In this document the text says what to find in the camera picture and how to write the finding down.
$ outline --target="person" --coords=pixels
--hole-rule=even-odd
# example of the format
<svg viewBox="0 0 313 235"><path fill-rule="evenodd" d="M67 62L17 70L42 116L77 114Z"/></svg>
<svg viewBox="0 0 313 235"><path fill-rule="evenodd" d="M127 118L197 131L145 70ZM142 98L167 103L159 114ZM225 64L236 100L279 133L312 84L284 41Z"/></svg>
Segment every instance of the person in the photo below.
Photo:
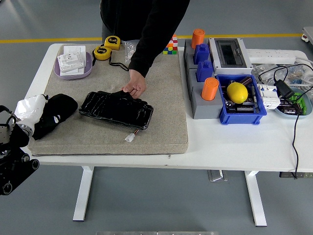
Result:
<svg viewBox="0 0 313 235"><path fill-rule="evenodd" d="M102 38L138 40L129 64L130 80L123 87L133 98L146 90L145 77L180 24L190 0L101 0Z"/></svg>

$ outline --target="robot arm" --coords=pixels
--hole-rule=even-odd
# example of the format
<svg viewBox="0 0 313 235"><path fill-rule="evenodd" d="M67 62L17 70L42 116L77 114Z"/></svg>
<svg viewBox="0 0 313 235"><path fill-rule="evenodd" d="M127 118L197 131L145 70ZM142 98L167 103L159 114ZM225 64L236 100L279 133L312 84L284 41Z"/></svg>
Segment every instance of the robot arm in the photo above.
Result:
<svg viewBox="0 0 313 235"><path fill-rule="evenodd" d="M20 148L28 145L29 136L16 123L19 119L5 106L0 113L10 114L6 123L0 124L0 195L9 195L39 167L39 161L30 160Z"/></svg>
<svg viewBox="0 0 313 235"><path fill-rule="evenodd" d="M0 105L0 113L10 115L6 123L0 124L0 195L9 195L39 167L39 161L31 160L21 147L27 146L30 138L39 140L51 132L77 107L77 102L65 94L52 98L40 94L21 100L15 113Z"/></svg>

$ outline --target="white table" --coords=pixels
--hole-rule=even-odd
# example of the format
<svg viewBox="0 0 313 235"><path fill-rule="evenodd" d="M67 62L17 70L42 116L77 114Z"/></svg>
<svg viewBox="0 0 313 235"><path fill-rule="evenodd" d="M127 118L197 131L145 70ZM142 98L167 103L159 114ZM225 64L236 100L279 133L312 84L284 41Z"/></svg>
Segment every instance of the white table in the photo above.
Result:
<svg viewBox="0 0 313 235"><path fill-rule="evenodd" d="M25 98L43 94L61 44L49 47ZM189 146L178 155L105 155L41 156L46 165L80 165L84 172L73 220L83 221L94 166L179 168L245 171L256 226L266 219L255 174L258 171L295 171L296 155L292 148L294 119L283 118L273 110L262 117L260 125L221 125L219 119L193 120L183 68L183 48L179 47ZM300 51L288 51L306 57ZM299 153L298 172L313 172L313 115L297 124L295 146Z"/></svg>

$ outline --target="lemon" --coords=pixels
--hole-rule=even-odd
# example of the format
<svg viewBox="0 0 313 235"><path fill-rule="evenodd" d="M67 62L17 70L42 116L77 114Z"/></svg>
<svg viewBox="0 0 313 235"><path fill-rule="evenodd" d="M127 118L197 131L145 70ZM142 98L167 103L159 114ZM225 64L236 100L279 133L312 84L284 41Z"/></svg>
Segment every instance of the lemon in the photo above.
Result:
<svg viewBox="0 0 313 235"><path fill-rule="evenodd" d="M243 84L233 82L227 87L227 95L234 103L241 104L248 98L248 90Z"/></svg>

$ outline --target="yellow floor line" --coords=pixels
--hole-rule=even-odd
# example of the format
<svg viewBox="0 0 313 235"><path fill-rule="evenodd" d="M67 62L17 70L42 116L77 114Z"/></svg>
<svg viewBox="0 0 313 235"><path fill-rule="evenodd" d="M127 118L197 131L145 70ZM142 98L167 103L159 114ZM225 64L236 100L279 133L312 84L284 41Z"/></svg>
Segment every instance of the yellow floor line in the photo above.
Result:
<svg viewBox="0 0 313 235"><path fill-rule="evenodd" d="M272 34L207 34L205 38L280 38L280 37L301 37L302 33L272 33ZM179 39L192 38L192 35L179 35Z"/></svg>
<svg viewBox="0 0 313 235"><path fill-rule="evenodd" d="M277 37L301 37L302 33L278 33L278 34L208 34L206 38L277 38ZM190 39L192 35L178 35L178 39ZM0 40L0 44L5 43L45 43L45 42L84 42L102 41L102 38L41 38L41 39L8 39Z"/></svg>

